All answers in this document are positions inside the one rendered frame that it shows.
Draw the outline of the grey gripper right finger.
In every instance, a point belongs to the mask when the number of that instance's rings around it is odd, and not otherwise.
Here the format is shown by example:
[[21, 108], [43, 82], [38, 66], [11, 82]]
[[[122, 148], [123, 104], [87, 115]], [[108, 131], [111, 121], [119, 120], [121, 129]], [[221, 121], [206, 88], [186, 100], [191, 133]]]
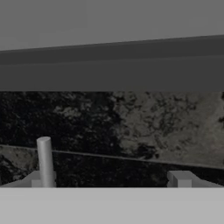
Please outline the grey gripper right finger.
[[221, 185], [199, 178], [190, 171], [168, 171], [167, 178], [168, 178], [168, 184], [167, 184], [168, 187], [184, 187], [184, 188], [221, 187]]

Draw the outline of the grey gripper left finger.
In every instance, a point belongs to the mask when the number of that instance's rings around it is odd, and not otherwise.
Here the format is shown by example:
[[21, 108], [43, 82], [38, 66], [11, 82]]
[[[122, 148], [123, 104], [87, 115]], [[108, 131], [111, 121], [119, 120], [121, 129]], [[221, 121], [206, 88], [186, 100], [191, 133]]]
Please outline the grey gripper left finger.
[[3, 184], [2, 187], [39, 188], [39, 187], [46, 187], [46, 185], [44, 185], [42, 183], [42, 179], [40, 177], [39, 171], [33, 171], [22, 179], [12, 181], [12, 182], [7, 183], [7, 184]]

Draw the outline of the grey cylindrical tap spout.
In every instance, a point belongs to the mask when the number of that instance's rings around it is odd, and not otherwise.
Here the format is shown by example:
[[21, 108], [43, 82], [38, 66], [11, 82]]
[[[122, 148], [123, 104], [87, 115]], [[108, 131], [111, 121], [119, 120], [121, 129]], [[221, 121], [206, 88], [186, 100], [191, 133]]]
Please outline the grey cylindrical tap spout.
[[52, 141], [49, 136], [37, 139], [39, 173], [43, 187], [55, 187]]

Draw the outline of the grey wall cupboard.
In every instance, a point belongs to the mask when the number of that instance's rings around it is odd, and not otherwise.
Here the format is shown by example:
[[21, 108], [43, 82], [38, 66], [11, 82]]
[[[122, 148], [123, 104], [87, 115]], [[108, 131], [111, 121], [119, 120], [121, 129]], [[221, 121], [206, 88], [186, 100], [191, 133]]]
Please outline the grey wall cupboard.
[[224, 90], [224, 0], [0, 0], [0, 84]]

